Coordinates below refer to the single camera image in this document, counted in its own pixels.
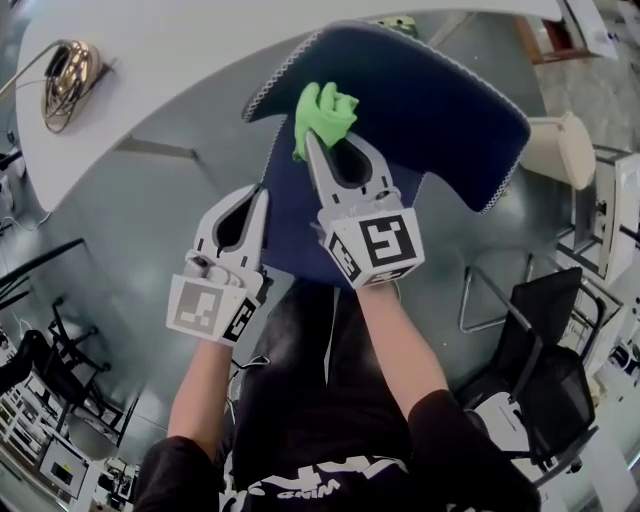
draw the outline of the blue fabric panel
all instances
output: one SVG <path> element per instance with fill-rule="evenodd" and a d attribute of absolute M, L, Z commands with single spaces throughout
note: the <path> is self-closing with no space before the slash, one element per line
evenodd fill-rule
<path fill-rule="evenodd" d="M 318 242 L 311 224 L 318 223 L 322 207 L 305 162 L 291 158 L 295 147 L 294 121 L 288 118 L 273 147 L 262 184 L 269 190 L 267 247 L 262 263 L 298 277 L 340 288 L 351 288 L 331 256 Z M 415 201 L 422 175 L 392 164 L 394 185 L 402 193 L 402 202 Z"/>
<path fill-rule="evenodd" d="M 438 174 L 476 212 L 529 138 L 526 118 L 483 82 L 418 41 L 357 21 L 328 25 L 250 120 L 292 115 L 309 82 L 330 81 L 360 100 L 355 133 L 390 162 Z"/>

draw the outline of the black office chair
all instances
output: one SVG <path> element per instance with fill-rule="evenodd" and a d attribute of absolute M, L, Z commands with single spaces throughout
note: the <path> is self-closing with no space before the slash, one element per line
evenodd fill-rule
<path fill-rule="evenodd" d="M 466 327 L 465 308 L 469 286 L 480 277 L 508 309 L 504 319 L 479 324 L 488 328 L 504 323 L 498 348 L 489 366 L 457 394 L 461 406 L 473 410 L 491 396 L 506 392 L 510 402 L 520 406 L 519 418 L 526 430 L 529 451 L 505 452 L 512 459 L 528 458 L 544 475 L 541 486 L 567 469 L 591 439 L 597 428 L 590 428 L 595 410 L 584 371 L 606 307 L 602 298 L 582 283 L 582 270 L 570 268 L 516 285 L 509 300 L 482 270 L 467 269 L 459 324 Z M 558 346 L 574 312 L 578 292 L 582 290 L 598 311 L 591 335 L 581 354 Z M 553 458 L 557 463 L 553 469 Z"/>
<path fill-rule="evenodd" d="M 34 373 L 45 388 L 45 395 L 40 397 L 42 401 L 47 403 L 49 395 L 52 395 L 57 401 L 64 403 L 62 413 L 58 417 L 58 425 L 56 427 L 58 432 L 62 430 L 66 416 L 77 408 L 86 409 L 98 418 L 101 418 L 106 410 L 113 411 L 117 420 L 120 419 L 117 415 L 122 415 L 120 411 L 105 401 L 95 384 L 96 377 L 106 370 L 94 363 L 92 365 L 92 368 L 94 368 L 93 374 L 83 384 L 73 373 L 73 369 L 79 364 L 81 363 L 74 359 L 64 362 L 57 345 L 54 345 L 44 367 L 36 365 L 34 368 Z"/>
<path fill-rule="evenodd" d="M 53 304 L 51 304 L 54 319 L 49 324 L 49 332 L 51 333 L 54 344 L 60 345 L 60 357 L 64 358 L 66 356 L 69 356 L 76 363 L 76 365 L 84 363 L 94 370 L 98 370 L 101 372 L 108 372 L 109 370 L 111 370 L 111 365 L 109 363 L 98 365 L 94 361 L 89 359 L 84 353 L 78 350 L 78 345 L 80 345 L 80 343 L 87 340 L 91 336 L 98 334 L 98 329 L 95 326 L 91 326 L 84 334 L 81 334 L 77 338 L 70 338 L 67 334 L 66 329 L 64 328 L 64 322 L 62 321 L 60 312 L 58 311 L 58 308 L 62 306 L 63 302 L 64 300 L 62 299 L 62 297 L 58 297 L 53 302 Z"/>

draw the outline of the wire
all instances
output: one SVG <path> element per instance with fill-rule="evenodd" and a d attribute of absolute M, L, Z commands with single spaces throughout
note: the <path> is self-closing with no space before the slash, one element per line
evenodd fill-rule
<path fill-rule="evenodd" d="M 31 59 L 31 61 L 29 61 L 29 63 L 27 63 L 20 71 L 18 71 L 15 75 L 13 75 L 13 77 L 11 77 L 11 79 L 4 84 L 4 87 L 2 89 L 0 89 L 0 99 L 2 99 L 2 97 L 7 93 L 7 91 L 9 91 L 9 89 L 11 88 L 11 86 L 16 83 L 16 81 L 18 80 L 18 78 L 20 78 L 22 75 L 24 75 L 26 73 L 26 71 L 33 66 L 38 60 L 40 60 L 40 58 L 46 54 L 49 50 L 51 50 L 52 48 L 56 48 L 58 46 L 62 46 L 62 45 L 66 45 L 68 44 L 68 41 L 66 41 L 65 39 L 58 39 L 57 41 L 54 41 L 53 43 L 49 44 L 44 50 L 42 50 L 40 53 L 38 53 L 38 55 L 36 55 L 33 59 Z"/>
<path fill-rule="evenodd" d="M 234 407 L 233 407 L 233 402 L 231 401 L 231 398 L 227 397 L 227 403 L 229 404 L 229 410 L 231 411 L 231 420 L 233 421 L 233 424 L 236 424 L 236 412 L 234 411 Z"/>
<path fill-rule="evenodd" d="M 65 41 L 47 68 L 42 115 L 52 133 L 63 131 L 78 106 L 103 78 L 108 68 L 102 66 L 97 51 L 80 41 Z"/>
<path fill-rule="evenodd" d="M 27 322 L 24 318 L 18 318 L 14 311 L 12 311 L 11 314 L 13 315 L 13 318 L 16 319 L 16 322 L 18 322 L 18 327 L 20 328 L 20 339 L 24 337 L 24 331 L 22 330 L 23 323 L 27 325 L 30 331 L 33 331 L 33 327 L 31 327 L 31 324 Z"/>
<path fill-rule="evenodd" d="M 16 224 L 20 229 L 23 229 L 24 231 L 31 231 L 31 232 L 33 232 L 33 231 L 37 231 L 37 230 L 38 230 L 38 228 L 39 228 L 40 226 L 42 226 L 42 224 L 44 224 L 45 222 L 47 222 L 47 221 L 49 220 L 49 217 L 51 217 L 51 214 L 52 214 L 52 213 L 53 213 L 53 212 L 49 212 L 49 213 L 47 213 L 47 214 L 44 216 L 44 218 L 43 218 L 40 222 L 38 222 L 38 223 L 36 224 L 36 227 L 35 227 L 35 228 L 27 228 L 27 227 L 23 226 L 22 224 L 20 224 L 16 219 L 14 219 L 13 217 L 11 217 L 11 216 L 9 215 L 9 216 L 5 217 L 4 219 L 2 219 L 2 222 L 0 222 L 0 228 L 4 225 L 4 222 L 5 222 L 6 220 L 10 220 L 11 222 L 13 222 L 14 224 Z"/>
<path fill-rule="evenodd" d="M 265 356 L 256 356 L 252 358 L 247 364 L 239 364 L 235 359 L 231 359 L 231 362 L 236 366 L 236 371 L 233 372 L 233 375 L 229 379 L 229 384 L 227 385 L 227 403 L 229 404 L 229 410 L 231 411 L 231 419 L 233 420 L 233 424 L 236 424 L 236 413 L 234 410 L 233 400 L 229 397 L 229 393 L 231 393 L 231 387 L 233 385 L 233 380 L 237 377 L 237 375 L 252 366 L 266 366 L 271 364 L 271 360 Z"/>

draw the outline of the gray floor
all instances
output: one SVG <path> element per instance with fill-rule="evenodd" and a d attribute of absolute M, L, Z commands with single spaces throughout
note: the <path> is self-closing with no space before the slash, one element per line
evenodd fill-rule
<path fill-rule="evenodd" d="M 1 49 L 0 80 L 15 68 L 15 45 L 28 18 L 25 11 L 40 3 L 23 2 L 23 18 L 15 22 Z M 438 14 L 418 19 L 425 39 L 442 22 Z M 240 109 L 294 45 L 295 41 L 283 43 L 226 68 L 137 130 L 135 135 L 141 138 L 195 147 L 202 158 L 200 166 L 113 153 L 81 180 L 38 232 L 15 228 L 0 240 L 12 268 L 48 247 L 85 239 L 84 246 L 35 272 L 30 281 L 33 295 L 4 311 L 0 320 L 14 337 L 19 335 L 14 313 L 33 327 L 45 328 L 51 319 L 49 303 L 64 295 L 70 320 L 79 327 L 100 329 L 100 336 L 85 348 L 113 366 L 101 377 L 101 386 L 122 404 L 142 393 L 122 447 L 131 461 L 165 435 L 171 402 L 195 347 L 194 340 L 164 326 L 171 275 L 182 268 L 202 213 L 222 195 L 259 179 L 277 120 L 248 126 L 240 121 Z M 544 115 L 536 75 L 511 18 L 480 15 L 442 50 L 491 82 L 528 115 Z M 0 120 L 10 116 L 10 110 L 7 100 L 0 106 Z M 56 172 L 55 162 L 51 172 Z M 21 220 L 28 224 L 27 219 L 42 218 L 28 180 L 13 185 L 18 211 L 26 212 Z M 523 272 L 526 253 L 551 247 L 565 197 L 554 182 L 517 172 L 496 207 L 478 216 L 438 178 L 430 176 L 422 187 L 416 208 L 427 260 L 402 283 L 403 302 L 438 353 L 453 386 L 488 361 L 498 336 L 498 331 L 465 336 L 456 326 L 465 266 L 480 264 L 510 289 Z M 269 308 L 291 282 L 290 276 L 272 276 L 276 286 L 238 347 L 238 360 L 246 360 Z M 488 297 L 483 290 L 473 290 L 472 304 L 484 306 L 481 310 L 472 305 L 472 319 L 501 311 L 497 301 L 483 301 L 483 295 Z"/>
<path fill-rule="evenodd" d="M 616 27 L 618 32 L 623 28 Z M 620 43 L 618 60 L 584 59 L 536 67 L 549 115 L 571 110 L 594 143 L 640 151 L 640 49 Z"/>

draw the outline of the green cloth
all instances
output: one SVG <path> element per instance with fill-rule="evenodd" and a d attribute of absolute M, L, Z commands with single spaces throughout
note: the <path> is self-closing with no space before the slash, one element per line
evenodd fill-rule
<path fill-rule="evenodd" d="M 311 82 L 304 88 L 296 107 L 296 149 L 293 159 L 307 160 L 305 136 L 313 130 L 327 147 L 344 139 L 357 119 L 353 113 L 358 100 L 338 92 L 338 86 L 329 82 L 320 91 L 320 85 Z"/>

